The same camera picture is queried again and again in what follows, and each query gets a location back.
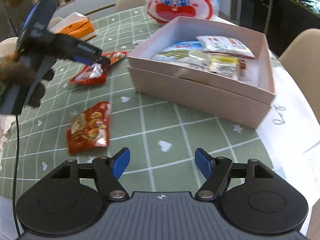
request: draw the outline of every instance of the open box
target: open box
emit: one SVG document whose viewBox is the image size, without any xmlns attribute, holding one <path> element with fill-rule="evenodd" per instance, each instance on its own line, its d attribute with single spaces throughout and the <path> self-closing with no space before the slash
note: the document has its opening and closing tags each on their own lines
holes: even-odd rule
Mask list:
<svg viewBox="0 0 320 240">
<path fill-rule="evenodd" d="M 245 60 L 245 78 L 238 81 L 198 69 L 151 60 L 174 42 L 194 41 L 199 35 L 232 37 L 246 45 L 256 59 Z M 128 57 L 131 65 L 129 71 L 138 92 L 254 129 L 270 110 L 275 97 L 265 35 L 239 26 L 177 17 L 136 47 Z"/>
</svg>

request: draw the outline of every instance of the glove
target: glove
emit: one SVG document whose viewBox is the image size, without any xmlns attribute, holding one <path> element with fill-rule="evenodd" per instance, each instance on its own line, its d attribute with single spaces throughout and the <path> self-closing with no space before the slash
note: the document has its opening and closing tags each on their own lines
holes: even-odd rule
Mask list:
<svg viewBox="0 0 320 240">
<path fill-rule="evenodd" d="M 36 81 L 36 71 L 33 68 L 27 68 L 21 62 L 13 61 L 19 59 L 16 56 L 6 56 L 0 59 L 0 82 L 4 85 L 11 85 L 13 83 L 19 84 L 26 88 L 30 87 L 33 82 Z M 54 76 L 54 71 L 49 71 L 43 76 L 44 80 L 51 81 Z M 44 97 L 45 87 L 43 84 L 38 83 L 33 91 L 28 105 L 32 107 L 39 107 L 41 104 L 41 98 Z"/>
</svg>

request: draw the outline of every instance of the snack packet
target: snack packet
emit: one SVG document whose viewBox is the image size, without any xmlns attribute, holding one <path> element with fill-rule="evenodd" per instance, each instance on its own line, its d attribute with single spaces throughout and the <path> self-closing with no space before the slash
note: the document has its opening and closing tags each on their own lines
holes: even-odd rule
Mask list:
<svg viewBox="0 0 320 240">
<path fill-rule="evenodd" d="M 207 70 L 209 55 L 201 49 L 199 41 L 179 41 L 157 53 L 153 60 Z"/>
<path fill-rule="evenodd" d="M 107 101 L 100 102 L 73 120 L 67 131 L 69 154 L 109 146 L 109 109 Z"/>
<path fill-rule="evenodd" d="M 197 39 L 201 42 L 205 52 L 227 53 L 235 57 L 255 58 L 251 50 L 237 39 L 223 36 L 197 36 Z"/>
<path fill-rule="evenodd" d="M 245 69 L 247 65 L 243 59 L 240 60 L 240 76 L 245 76 Z"/>
<path fill-rule="evenodd" d="M 236 57 L 211 56 L 209 72 L 238 80 L 240 75 L 240 61 Z"/>
<path fill-rule="evenodd" d="M 84 68 L 69 83 L 81 85 L 103 85 L 107 79 L 107 70 L 101 64 L 85 65 Z"/>
<path fill-rule="evenodd" d="M 110 67 L 113 64 L 117 63 L 118 61 L 122 60 L 125 57 L 125 55 L 127 55 L 127 52 L 126 51 L 120 51 L 120 52 L 113 51 L 113 52 L 109 52 L 109 53 L 102 53 L 101 55 L 110 59 L 111 64 L 108 66 L 108 67 Z"/>
</svg>

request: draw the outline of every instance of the blue gripper pad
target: blue gripper pad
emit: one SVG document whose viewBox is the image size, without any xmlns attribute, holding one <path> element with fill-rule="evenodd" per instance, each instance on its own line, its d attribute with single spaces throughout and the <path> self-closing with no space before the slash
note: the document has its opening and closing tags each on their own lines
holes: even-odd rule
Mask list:
<svg viewBox="0 0 320 240">
<path fill-rule="evenodd" d="M 209 179 L 212 174 L 211 161 L 214 158 L 206 152 L 201 152 L 198 149 L 195 151 L 195 163 L 198 169 L 201 171 L 205 179 Z"/>
<path fill-rule="evenodd" d="M 116 179 L 120 179 L 122 173 L 128 167 L 130 162 L 130 150 L 126 149 L 124 152 L 114 155 L 110 158 L 110 161 L 113 162 L 112 175 Z"/>
</svg>

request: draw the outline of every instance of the red chip bag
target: red chip bag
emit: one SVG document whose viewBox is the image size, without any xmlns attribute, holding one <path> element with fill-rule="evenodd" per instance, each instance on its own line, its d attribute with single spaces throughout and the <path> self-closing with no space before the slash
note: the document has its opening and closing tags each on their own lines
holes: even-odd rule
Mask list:
<svg viewBox="0 0 320 240">
<path fill-rule="evenodd" d="M 69 154 L 109 146 L 109 103 L 100 102 L 79 114 L 67 131 Z"/>
<path fill-rule="evenodd" d="M 121 59 L 123 59 L 125 57 L 125 55 L 127 55 L 127 52 L 126 51 L 120 51 L 120 52 L 113 51 L 110 53 L 102 53 L 101 55 L 110 59 L 110 61 L 111 61 L 110 66 L 112 66 L 113 64 L 115 64 L 118 61 L 120 61 Z"/>
<path fill-rule="evenodd" d="M 81 85 L 103 85 L 107 80 L 107 70 L 98 63 L 85 65 L 84 68 L 69 83 Z"/>
</svg>

